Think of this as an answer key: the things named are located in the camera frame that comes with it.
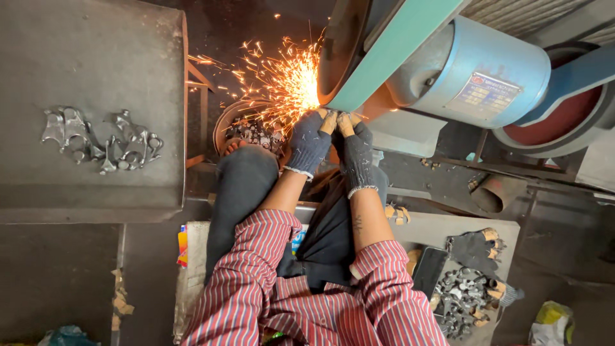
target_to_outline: green sanding belt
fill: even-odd
[[[360,107],[462,2],[406,0],[327,108]]]

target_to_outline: worker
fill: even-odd
[[[342,170],[314,177],[336,128]],[[288,145],[278,175],[270,152],[229,142],[217,171],[208,278],[183,345],[446,345],[384,215],[388,179],[372,165],[364,123],[308,111]],[[302,229],[293,214],[312,179],[325,196],[293,255],[290,240]]]

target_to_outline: foot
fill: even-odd
[[[233,151],[243,147],[244,145],[246,145],[246,143],[241,138],[231,138],[227,140],[226,150],[222,154],[222,157],[225,157],[226,155],[230,155]]]

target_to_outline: red striped shirt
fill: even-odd
[[[362,249],[352,289],[328,283],[310,293],[305,276],[276,277],[284,246],[301,223],[263,210],[236,227],[231,252],[216,264],[182,345],[258,345],[265,328],[311,345],[448,345],[423,292],[413,291],[408,256],[396,241]]]

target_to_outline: blue motor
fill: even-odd
[[[550,74],[541,48],[457,16],[386,85],[401,107],[494,129],[536,107]]]

